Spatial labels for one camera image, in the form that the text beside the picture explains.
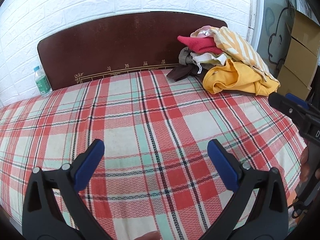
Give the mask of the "person's right hand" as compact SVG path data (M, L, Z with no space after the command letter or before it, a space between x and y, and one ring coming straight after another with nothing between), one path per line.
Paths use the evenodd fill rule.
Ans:
M309 158L309 148L306 146L304 148L302 155L300 156L300 181L305 182L308 179L309 173L310 173L310 165L308 164L308 158Z

